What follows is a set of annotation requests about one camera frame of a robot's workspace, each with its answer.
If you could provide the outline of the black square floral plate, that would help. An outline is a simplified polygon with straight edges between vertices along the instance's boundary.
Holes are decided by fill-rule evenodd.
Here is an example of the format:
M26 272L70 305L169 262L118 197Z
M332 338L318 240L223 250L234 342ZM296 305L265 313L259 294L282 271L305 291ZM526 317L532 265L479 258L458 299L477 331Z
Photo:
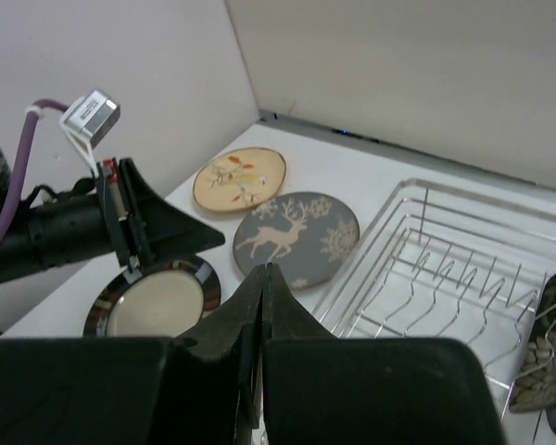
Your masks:
M528 413L556 407L556 274L545 284L512 386L509 409Z

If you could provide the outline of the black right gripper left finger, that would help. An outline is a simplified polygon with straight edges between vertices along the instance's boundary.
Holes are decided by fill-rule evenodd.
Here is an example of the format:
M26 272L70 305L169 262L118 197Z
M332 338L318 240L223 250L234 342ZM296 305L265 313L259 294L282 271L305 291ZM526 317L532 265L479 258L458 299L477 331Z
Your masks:
M265 267L173 340L166 429L181 444L249 444L261 403L261 300Z

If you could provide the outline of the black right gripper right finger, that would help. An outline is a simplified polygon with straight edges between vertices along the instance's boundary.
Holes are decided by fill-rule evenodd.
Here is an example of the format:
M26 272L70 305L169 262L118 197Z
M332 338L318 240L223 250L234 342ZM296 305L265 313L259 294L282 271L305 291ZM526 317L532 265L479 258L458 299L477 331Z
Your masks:
M263 410L271 444L341 444L341 344L291 293L280 267L262 287Z

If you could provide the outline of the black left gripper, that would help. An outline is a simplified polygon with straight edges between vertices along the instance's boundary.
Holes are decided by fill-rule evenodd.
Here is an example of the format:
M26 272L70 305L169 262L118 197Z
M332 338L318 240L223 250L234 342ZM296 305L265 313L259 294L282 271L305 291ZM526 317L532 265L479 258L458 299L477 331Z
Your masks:
M139 260L175 260L225 243L222 232L158 195L130 158L120 160L120 192L133 255L122 272L128 284L142 278ZM29 210L0 243L0 285L112 252L107 225L117 220L106 189Z

